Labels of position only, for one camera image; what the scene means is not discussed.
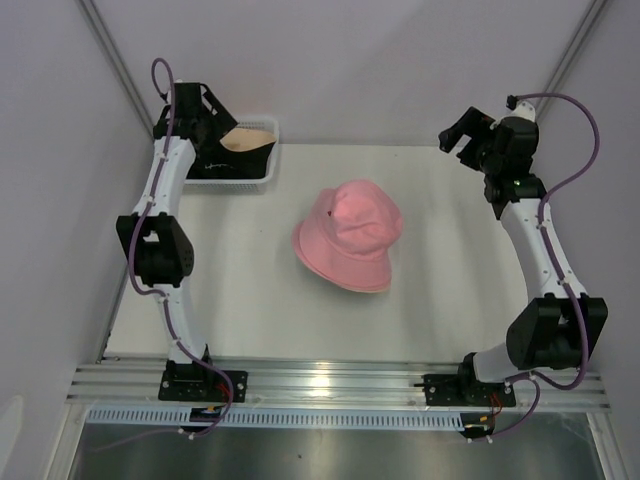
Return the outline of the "pink bucket hat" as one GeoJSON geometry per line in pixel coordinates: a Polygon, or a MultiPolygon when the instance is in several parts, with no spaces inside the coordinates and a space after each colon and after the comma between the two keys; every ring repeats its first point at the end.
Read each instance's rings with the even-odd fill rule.
{"type": "Polygon", "coordinates": [[[327,264],[330,258],[390,262],[389,249],[403,226],[398,206],[378,185],[352,180],[319,193],[291,242],[294,252],[301,250],[313,263],[327,264]]]}
{"type": "Polygon", "coordinates": [[[301,250],[295,251],[301,263],[311,272],[334,285],[350,288],[372,288],[390,284],[392,281],[389,260],[363,262],[344,258],[330,258],[327,264],[313,263],[301,250]]]}

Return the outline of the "beige bucket hat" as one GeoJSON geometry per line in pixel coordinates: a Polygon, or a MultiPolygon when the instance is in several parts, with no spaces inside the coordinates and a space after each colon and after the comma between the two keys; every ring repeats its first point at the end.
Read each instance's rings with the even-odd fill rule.
{"type": "Polygon", "coordinates": [[[390,284],[379,286],[379,287],[372,287],[372,288],[350,288],[348,290],[354,293],[361,293],[361,294],[380,294],[380,293],[387,292],[389,289],[390,289],[390,284]]]}

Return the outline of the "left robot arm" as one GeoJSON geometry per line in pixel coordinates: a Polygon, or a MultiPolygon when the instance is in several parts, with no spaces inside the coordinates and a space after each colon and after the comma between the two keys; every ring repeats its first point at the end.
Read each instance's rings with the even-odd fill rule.
{"type": "Polygon", "coordinates": [[[158,304],[169,343],[163,385],[180,384],[194,400],[216,388],[208,346],[195,325],[189,281],[195,266],[191,241],[178,220],[188,172],[213,152],[237,121],[199,82],[175,82],[153,127],[153,160],[140,200],[116,220],[131,286],[158,304]]]}

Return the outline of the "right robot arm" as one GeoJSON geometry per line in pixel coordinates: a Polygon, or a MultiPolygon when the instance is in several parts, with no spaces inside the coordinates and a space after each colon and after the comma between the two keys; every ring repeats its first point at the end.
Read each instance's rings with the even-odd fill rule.
{"type": "Polygon", "coordinates": [[[577,279],[552,220],[551,190],[532,170],[540,133],[534,107],[514,98],[494,119],[470,107],[439,136],[439,148],[484,176],[484,196],[516,251],[528,303],[503,343],[465,357],[457,395],[477,404],[492,384],[541,379],[561,390],[583,380],[608,317],[601,297],[577,279]]]}

